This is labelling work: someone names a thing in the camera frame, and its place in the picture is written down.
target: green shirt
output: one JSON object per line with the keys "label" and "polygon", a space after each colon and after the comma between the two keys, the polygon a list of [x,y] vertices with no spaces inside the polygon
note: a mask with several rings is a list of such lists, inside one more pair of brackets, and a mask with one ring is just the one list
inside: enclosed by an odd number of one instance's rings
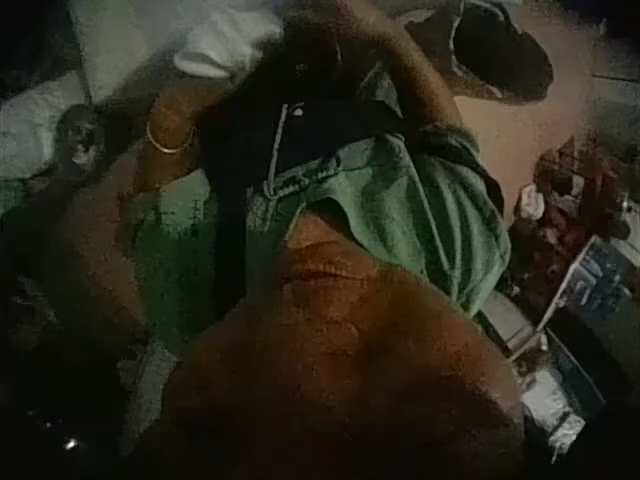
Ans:
{"label": "green shirt", "polygon": [[[394,99],[389,103],[397,106]],[[359,141],[276,177],[273,191],[252,191],[247,293],[264,285],[301,211],[331,199],[371,255],[428,279],[474,315],[510,254],[483,178],[465,166],[477,164],[478,145],[465,130],[440,126],[420,131],[412,145],[398,134]],[[215,192],[198,170],[138,199],[130,212],[145,316],[175,353],[214,317],[216,205]]]}

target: white cloth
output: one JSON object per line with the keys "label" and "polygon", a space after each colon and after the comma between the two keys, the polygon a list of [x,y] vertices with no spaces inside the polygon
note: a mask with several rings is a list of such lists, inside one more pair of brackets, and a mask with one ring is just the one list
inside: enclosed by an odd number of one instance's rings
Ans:
{"label": "white cloth", "polygon": [[221,90],[231,90],[253,72],[265,46],[282,34],[282,21],[270,10],[217,7],[187,35],[174,65],[190,75],[217,81]]}
{"label": "white cloth", "polygon": [[527,185],[520,191],[519,216],[524,220],[537,222],[544,214],[544,196],[538,192],[535,183]]}

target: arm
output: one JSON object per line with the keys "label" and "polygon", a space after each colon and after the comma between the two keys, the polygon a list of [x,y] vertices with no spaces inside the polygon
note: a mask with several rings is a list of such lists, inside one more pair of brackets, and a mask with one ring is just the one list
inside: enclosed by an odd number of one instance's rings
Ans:
{"label": "arm", "polygon": [[320,26],[330,25],[357,49],[375,48],[386,63],[402,112],[416,128],[433,123],[462,126],[460,112],[444,79],[409,33],[369,0],[332,0],[321,9]]}
{"label": "arm", "polygon": [[463,126],[451,90],[403,28],[384,31],[376,42],[398,92],[400,108],[412,126]]}
{"label": "arm", "polygon": [[219,103],[222,95],[206,80],[189,79],[165,90],[149,114],[148,129],[164,153],[147,137],[135,176],[135,193],[157,190],[196,168],[192,135],[198,116]]}

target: floor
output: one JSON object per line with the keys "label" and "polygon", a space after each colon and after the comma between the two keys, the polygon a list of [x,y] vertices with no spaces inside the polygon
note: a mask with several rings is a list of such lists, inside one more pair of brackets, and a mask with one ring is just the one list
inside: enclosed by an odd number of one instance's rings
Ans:
{"label": "floor", "polygon": [[553,10],[517,10],[514,20],[547,51],[555,81],[541,103],[509,106],[459,98],[467,125],[478,135],[482,161],[501,184],[506,220],[513,221],[520,189],[531,183],[538,157],[591,123],[591,71],[595,29]]}

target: bangle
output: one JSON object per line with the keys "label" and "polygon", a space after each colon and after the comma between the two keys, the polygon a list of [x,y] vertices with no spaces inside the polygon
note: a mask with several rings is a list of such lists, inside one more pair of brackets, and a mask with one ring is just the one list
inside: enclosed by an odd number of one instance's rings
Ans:
{"label": "bangle", "polygon": [[166,153],[167,155],[180,153],[186,150],[187,148],[189,148],[189,146],[191,146],[191,143],[193,142],[193,137],[195,136],[195,133],[196,133],[195,127],[191,127],[191,130],[189,131],[189,136],[187,137],[187,139],[182,145],[180,145],[177,148],[167,148],[160,145],[160,143],[155,138],[153,138],[153,134],[151,133],[151,123],[147,122],[147,140],[149,140],[149,143],[151,143],[151,145],[153,145],[157,150],[161,151],[162,153]]}

